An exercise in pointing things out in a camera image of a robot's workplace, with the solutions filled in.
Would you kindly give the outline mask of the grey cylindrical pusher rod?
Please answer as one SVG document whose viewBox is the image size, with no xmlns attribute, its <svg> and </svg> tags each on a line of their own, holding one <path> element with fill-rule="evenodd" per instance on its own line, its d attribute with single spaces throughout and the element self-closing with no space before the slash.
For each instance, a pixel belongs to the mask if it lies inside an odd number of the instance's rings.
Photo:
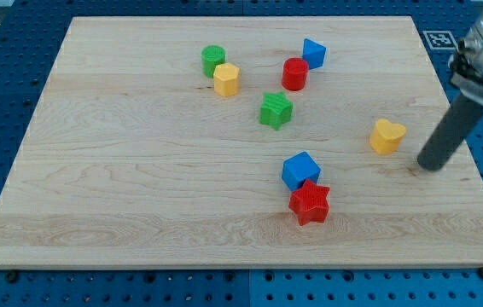
<svg viewBox="0 0 483 307">
<path fill-rule="evenodd" d="M 441 170 L 482 117 L 483 105 L 459 94 L 417 155 L 417 164 L 427 171 Z"/>
</svg>

